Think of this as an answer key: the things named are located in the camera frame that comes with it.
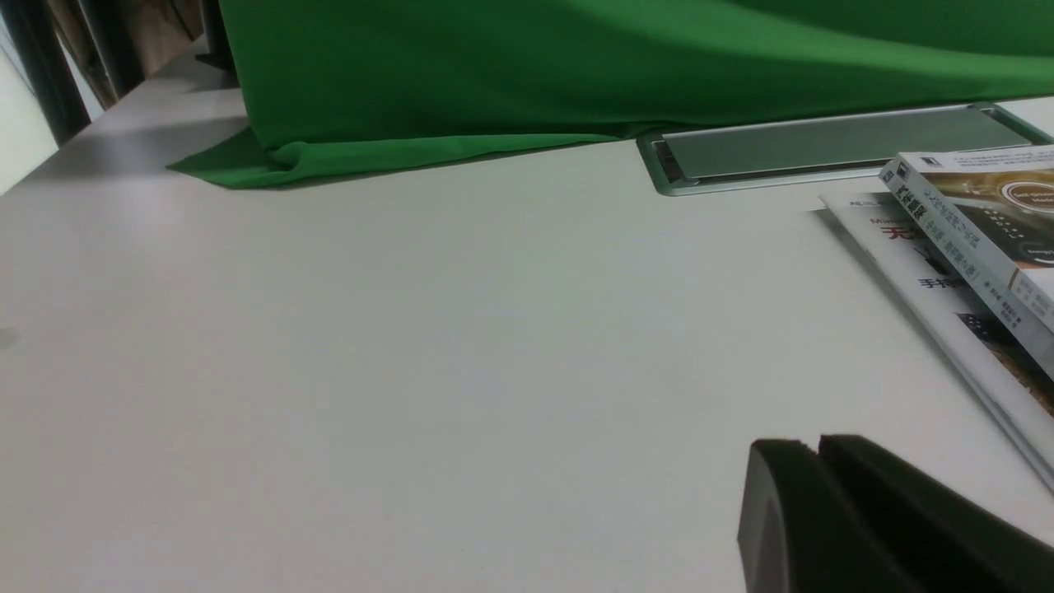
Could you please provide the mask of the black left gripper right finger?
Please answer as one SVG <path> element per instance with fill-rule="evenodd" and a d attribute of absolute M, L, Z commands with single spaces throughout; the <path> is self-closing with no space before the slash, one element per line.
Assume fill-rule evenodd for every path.
<path fill-rule="evenodd" d="M 863 522 L 926 592 L 1051 592 L 1053 551 L 899 455 L 857 435 L 819 457 Z"/>

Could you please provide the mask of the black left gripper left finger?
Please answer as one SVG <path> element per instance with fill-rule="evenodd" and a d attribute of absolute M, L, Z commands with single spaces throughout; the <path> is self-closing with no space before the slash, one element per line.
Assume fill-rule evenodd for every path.
<path fill-rule="evenodd" d="M 902 590 L 901 571 L 800 441 L 750 444 L 737 543 L 749 592 Z"/>

